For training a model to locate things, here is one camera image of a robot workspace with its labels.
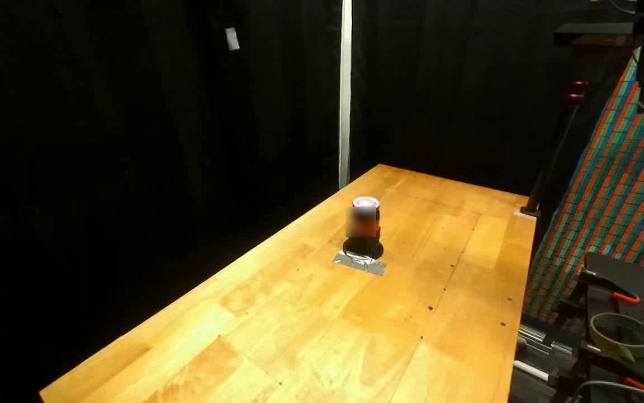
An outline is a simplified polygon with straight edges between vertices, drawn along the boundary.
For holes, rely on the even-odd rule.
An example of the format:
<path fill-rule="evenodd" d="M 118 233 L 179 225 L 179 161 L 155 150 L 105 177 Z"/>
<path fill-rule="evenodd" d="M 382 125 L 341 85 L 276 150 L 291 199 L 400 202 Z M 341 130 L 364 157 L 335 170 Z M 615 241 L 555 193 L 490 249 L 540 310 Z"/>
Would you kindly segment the roll of yellowish tape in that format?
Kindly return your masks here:
<path fill-rule="evenodd" d="M 628 362 L 644 359 L 644 322 L 618 313 L 601 310 L 589 319 L 590 339 L 606 354 L 615 354 Z"/>

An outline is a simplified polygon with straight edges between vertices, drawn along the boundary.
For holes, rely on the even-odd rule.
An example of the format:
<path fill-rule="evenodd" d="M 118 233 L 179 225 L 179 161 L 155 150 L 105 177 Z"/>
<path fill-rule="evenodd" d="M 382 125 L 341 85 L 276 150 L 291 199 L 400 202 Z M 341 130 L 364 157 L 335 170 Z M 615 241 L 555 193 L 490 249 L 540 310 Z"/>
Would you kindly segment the grey duct tape strip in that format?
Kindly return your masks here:
<path fill-rule="evenodd" d="M 386 268 L 387 268 L 387 263 L 375 260 L 375 256 L 355 255 L 355 252 L 349 252 L 349 250 L 337 250 L 335 263 L 342 263 L 342 265 L 349 265 L 349 268 L 355 268 L 355 271 L 364 271 L 364 273 L 374 273 L 374 274 L 382 274 Z"/>

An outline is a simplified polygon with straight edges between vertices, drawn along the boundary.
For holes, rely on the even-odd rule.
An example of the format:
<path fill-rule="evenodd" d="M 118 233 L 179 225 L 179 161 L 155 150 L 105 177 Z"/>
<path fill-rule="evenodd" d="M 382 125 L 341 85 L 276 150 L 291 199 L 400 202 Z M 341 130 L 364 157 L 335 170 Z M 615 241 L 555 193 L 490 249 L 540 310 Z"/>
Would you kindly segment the dark cup with orange band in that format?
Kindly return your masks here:
<path fill-rule="evenodd" d="M 349 237 L 344 249 L 355 255 L 382 255 L 380 202 L 375 197 L 355 197 L 351 202 Z"/>

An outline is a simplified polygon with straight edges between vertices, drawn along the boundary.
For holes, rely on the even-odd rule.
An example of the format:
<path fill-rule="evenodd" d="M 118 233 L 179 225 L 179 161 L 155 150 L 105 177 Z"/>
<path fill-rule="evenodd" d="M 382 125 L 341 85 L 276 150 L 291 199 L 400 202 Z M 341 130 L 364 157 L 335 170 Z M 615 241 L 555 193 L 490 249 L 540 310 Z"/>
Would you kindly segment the black tripod stand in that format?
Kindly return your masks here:
<path fill-rule="evenodd" d="M 540 170 L 540 177 L 530 190 L 529 202 L 522 205 L 524 215 L 540 217 L 541 215 L 541 199 L 549 190 L 549 184 L 557 170 L 560 157 L 563 152 L 563 144 L 569 140 L 569 131 L 576 122 L 578 109 L 586 99 L 589 83 L 585 77 L 576 77 L 569 83 L 563 92 L 563 106 L 560 111 L 555 131 L 553 131 L 553 142 L 549 159 L 544 161 L 544 168 Z"/>

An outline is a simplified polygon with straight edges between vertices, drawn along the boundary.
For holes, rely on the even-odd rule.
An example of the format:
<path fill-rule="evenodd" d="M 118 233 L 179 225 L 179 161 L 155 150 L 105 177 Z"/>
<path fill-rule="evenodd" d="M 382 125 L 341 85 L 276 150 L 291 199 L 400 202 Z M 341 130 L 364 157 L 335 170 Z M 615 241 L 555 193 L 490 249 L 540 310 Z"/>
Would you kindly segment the small white tag on curtain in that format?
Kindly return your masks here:
<path fill-rule="evenodd" d="M 226 45 L 228 45 L 228 49 L 231 49 L 231 50 L 240 50 L 242 45 L 240 45 L 238 29 L 235 29 L 235 27 L 226 27 L 223 32 L 226 32 Z"/>

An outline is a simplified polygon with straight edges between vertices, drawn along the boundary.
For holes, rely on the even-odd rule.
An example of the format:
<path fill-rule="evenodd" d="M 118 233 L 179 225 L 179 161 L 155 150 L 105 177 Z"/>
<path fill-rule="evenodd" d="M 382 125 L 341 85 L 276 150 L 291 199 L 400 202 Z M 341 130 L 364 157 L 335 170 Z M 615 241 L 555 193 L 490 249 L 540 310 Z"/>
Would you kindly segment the white vertical pole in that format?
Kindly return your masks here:
<path fill-rule="evenodd" d="M 353 0 L 341 0 L 337 188 L 351 177 Z"/>

